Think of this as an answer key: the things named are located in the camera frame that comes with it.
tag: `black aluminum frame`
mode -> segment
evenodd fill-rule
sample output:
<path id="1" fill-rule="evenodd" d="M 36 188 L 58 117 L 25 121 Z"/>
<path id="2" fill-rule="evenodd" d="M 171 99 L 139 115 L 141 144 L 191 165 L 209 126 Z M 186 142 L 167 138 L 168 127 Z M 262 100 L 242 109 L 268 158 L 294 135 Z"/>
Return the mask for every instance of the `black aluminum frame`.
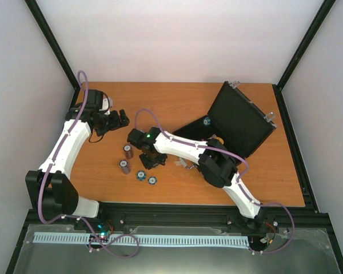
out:
<path id="1" fill-rule="evenodd" d="M 79 86 L 76 77 L 68 64 L 59 44 L 56 41 L 49 25 L 43 16 L 36 0 L 25 0 L 28 8 L 30 9 L 33 17 L 37 21 L 39 28 L 42 30 L 45 38 L 47 39 L 50 47 L 52 48 L 56 58 L 58 59 L 63 71 L 65 72 L 69 82 L 74 88 L 74 95 L 71 100 L 70 107 L 74 106 L 79 96 Z M 325 17 L 334 5 L 335 0 L 324 0 L 319 8 L 316 16 L 314 17 L 310 27 L 308 28 L 301 43 L 298 45 L 291 61 L 289 62 L 285 72 L 283 73 L 280 81 L 273 84 L 273 91 L 276 96 L 278 108 L 280 110 L 282 123 L 288 139 L 290 151 L 296 168 L 296 173 L 300 182 L 302 195 L 305 201 L 305 207 L 302 208 L 289 208 L 295 221 L 296 227 L 302 228 L 325 228 L 328 232 L 334 254 L 336 256 L 341 273 L 343 273 L 343 256 L 340 251 L 338 241 L 334 234 L 329 215 L 327 213 L 319 213 L 318 207 L 314 198 L 313 190 L 306 173 L 304 161 L 302 159 L 300 149 L 293 131 L 293 127 L 287 112 L 286 104 L 282 96 L 282 90 L 287 81 L 292 75 L 294 69 L 298 65 L 301 57 L 310 45 L 316 32 L 323 23 Z M 139 225 L 157 225 L 157 226 L 188 226 L 200 227 L 208 226 L 219 228 L 227 232 L 239 232 L 243 235 L 254 236 L 254 233 L 246 231 L 235 225 L 234 222 L 228 225 L 229 220 L 239 218 L 240 214 L 237 207 L 234 206 L 202 206 L 202 205 L 162 205 L 162 204 L 127 204 L 127 203 L 106 203 L 107 211 L 111 212 L 112 220 L 116 230 L 128 231 L 129 228 L 134 228 Z M 291 223 L 282 208 L 268 208 L 268 218 L 274 217 L 281 227 L 290 227 Z M 27 232 L 29 224 L 39 224 L 37 212 L 30 210 L 22 231 L 20 233 L 17 246 L 15 247 L 13 256 L 7 268 L 7 274 L 13 273 L 18 256 Z M 87 230 L 83 224 L 76 222 L 74 219 L 58 220 L 56 223 L 73 223 L 76 228 Z"/>

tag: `small object on table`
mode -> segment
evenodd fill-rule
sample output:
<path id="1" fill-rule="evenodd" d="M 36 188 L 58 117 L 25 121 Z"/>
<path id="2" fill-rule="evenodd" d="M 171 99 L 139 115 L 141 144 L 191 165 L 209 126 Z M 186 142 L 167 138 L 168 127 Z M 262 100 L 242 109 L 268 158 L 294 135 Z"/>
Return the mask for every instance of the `small object on table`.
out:
<path id="1" fill-rule="evenodd" d="M 133 157 L 132 147 L 129 144 L 123 147 L 123 151 L 125 153 L 126 159 L 131 159 Z"/>
<path id="2" fill-rule="evenodd" d="M 131 172 L 130 165 L 126 160 L 120 161 L 119 166 L 121 167 L 121 170 L 124 174 L 128 174 Z"/>
<path id="3" fill-rule="evenodd" d="M 210 124 L 211 124 L 211 119 L 208 118 L 208 117 L 206 117 L 206 118 L 204 119 L 204 125 L 205 125 L 205 126 L 209 126 Z"/>
<path id="4" fill-rule="evenodd" d="M 143 170 L 140 170 L 137 172 L 137 180 L 143 181 L 146 179 L 146 172 Z"/>
<path id="5" fill-rule="evenodd" d="M 151 177 L 149 178 L 149 184 L 156 184 L 157 181 L 158 181 L 158 180 L 157 180 L 156 177 L 154 177 L 154 176 L 151 176 Z"/>

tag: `blue chip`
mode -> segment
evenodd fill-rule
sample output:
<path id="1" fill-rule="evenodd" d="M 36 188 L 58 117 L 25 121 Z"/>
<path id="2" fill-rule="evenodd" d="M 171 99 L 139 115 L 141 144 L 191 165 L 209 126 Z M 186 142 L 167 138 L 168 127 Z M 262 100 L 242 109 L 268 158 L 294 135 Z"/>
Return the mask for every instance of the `blue chip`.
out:
<path id="1" fill-rule="evenodd" d="M 137 180 L 143 181 L 146 179 L 146 172 L 143 170 L 140 170 L 137 172 Z"/>
<path id="2" fill-rule="evenodd" d="M 208 117 L 206 117 L 206 118 L 204 119 L 204 125 L 205 125 L 205 126 L 209 126 L 210 124 L 211 124 L 211 119 L 208 118 Z"/>
<path id="3" fill-rule="evenodd" d="M 151 176 L 151 177 L 149 178 L 149 184 L 156 184 L 157 181 L 158 181 L 158 180 L 157 180 L 156 177 L 154 177 L 154 176 Z"/>

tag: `transparent plastic sheet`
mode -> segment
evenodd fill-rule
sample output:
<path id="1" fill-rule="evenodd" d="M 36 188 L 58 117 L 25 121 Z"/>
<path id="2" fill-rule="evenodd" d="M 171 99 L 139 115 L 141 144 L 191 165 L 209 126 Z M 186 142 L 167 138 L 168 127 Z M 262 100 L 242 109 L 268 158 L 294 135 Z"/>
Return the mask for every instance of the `transparent plastic sheet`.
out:
<path id="1" fill-rule="evenodd" d="M 74 226 L 72 224 L 64 225 L 64 224 L 30 224 L 28 226 L 27 234 L 23 241 L 21 253 L 19 254 L 17 265 L 15 266 L 14 274 L 23 274 L 25 273 L 26 265 L 31 260 L 31 256 L 34 251 L 34 233 L 35 232 L 71 232 L 71 233 L 86 233 L 85 230 L 74 230 Z"/>
<path id="2" fill-rule="evenodd" d="M 292 231 L 285 233 L 285 230 L 281 229 L 279 235 L 282 239 L 289 239 L 292 235 Z M 325 229 L 296 229 L 294 239 L 307 241 L 328 256 L 334 259 L 336 258 Z"/>
<path id="3" fill-rule="evenodd" d="M 277 235 L 267 250 L 282 246 L 291 232 Z M 246 249 L 218 247 L 163 248 L 141 247 L 131 259 L 123 260 L 107 252 L 89 253 L 78 244 L 33 244 L 34 232 L 71 232 L 72 225 L 31 225 L 23 242 L 17 266 L 13 273 L 340 273 L 322 229 L 296 229 L 292 243 L 274 255 L 255 255 Z M 234 235 L 219 229 L 196 227 L 137 227 L 135 235 Z M 127 255 L 134 247 L 113 246 L 117 254 Z"/>

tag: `metal latch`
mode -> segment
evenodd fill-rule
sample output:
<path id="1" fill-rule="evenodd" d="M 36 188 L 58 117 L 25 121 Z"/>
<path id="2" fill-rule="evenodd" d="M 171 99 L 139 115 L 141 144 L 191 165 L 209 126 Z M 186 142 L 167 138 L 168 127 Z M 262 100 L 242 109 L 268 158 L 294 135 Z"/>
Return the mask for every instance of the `metal latch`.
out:
<path id="1" fill-rule="evenodd" d="M 264 116 L 264 119 L 267 122 L 272 121 L 274 118 L 276 117 L 276 115 L 273 112 L 268 113 L 267 115 Z"/>
<path id="2" fill-rule="evenodd" d="M 239 81 L 229 82 L 229 85 L 230 85 L 232 88 L 236 88 L 237 86 L 240 85 L 240 82 L 239 82 Z"/>

